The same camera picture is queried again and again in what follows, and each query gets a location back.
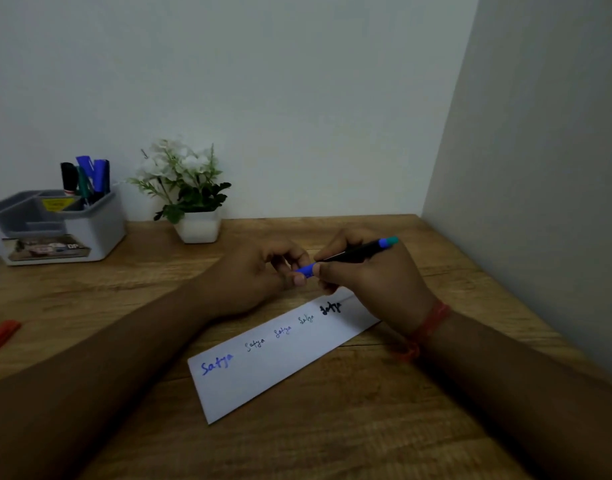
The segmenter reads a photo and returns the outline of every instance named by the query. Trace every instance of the desk organizer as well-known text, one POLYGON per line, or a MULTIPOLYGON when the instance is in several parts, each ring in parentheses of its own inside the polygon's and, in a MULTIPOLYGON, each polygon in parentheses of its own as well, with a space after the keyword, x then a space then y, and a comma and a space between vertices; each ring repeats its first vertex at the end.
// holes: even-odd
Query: desk organizer
POLYGON ((116 191, 87 208, 63 190, 30 190, 0 201, 0 256, 8 266, 99 261, 125 235, 116 191))

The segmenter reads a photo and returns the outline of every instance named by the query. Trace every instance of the paper strip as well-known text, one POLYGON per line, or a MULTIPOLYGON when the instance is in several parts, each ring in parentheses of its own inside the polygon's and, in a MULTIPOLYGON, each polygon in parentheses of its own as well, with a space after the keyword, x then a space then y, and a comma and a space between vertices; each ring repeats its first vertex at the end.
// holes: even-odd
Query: paper strip
POLYGON ((206 420, 224 417, 377 322, 340 288, 190 357, 206 420))

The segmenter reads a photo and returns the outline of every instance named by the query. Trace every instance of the red pen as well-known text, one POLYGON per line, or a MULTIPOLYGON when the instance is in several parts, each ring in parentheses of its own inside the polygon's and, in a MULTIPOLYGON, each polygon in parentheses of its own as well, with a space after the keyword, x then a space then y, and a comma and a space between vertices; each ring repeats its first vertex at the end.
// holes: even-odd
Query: red pen
POLYGON ((0 325, 0 348, 21 328, 22 324, 15 320, 6 320, 0 325))

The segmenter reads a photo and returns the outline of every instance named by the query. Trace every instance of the fingernail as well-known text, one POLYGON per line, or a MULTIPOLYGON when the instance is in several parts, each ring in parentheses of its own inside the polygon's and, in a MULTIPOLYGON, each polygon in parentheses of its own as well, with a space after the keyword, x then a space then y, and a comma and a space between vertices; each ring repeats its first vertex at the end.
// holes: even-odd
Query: fingernail
POLYGON ((295 276, 292 278, 292 282, 295 284, 295 286, 304 286, 306 285, 306 276, 301 273, 295 274, 295 276))

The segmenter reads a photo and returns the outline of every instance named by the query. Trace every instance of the wooden desk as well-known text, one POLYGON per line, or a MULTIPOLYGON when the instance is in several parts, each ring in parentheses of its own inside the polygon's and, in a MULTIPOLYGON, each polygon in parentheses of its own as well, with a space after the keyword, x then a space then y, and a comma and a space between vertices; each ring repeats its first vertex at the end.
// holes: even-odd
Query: wooden desk
MULTIPOLYGON (((0 261, 0 322, 23 322, 0 350, 0 378, 175 288, 241 239, 274 233, 313 255, 338 228, 351 225, 398 235, 430 288, 456 310, 576 369, 601 374, 418 217, 363 216, 225 221, 219 241, 203 245, 182 244, 167 223, 132 223, 126 239, 101 262, 12 268, 0 261)), ((439 385, 436 374, 393 358, 396 341, 384 324, 208 427, 186 360, 318 295, 310 280, 306 289, 287 292, 241 320, 202 333, 137 402, 80 477, 529 477, 462 398, 439 385)))

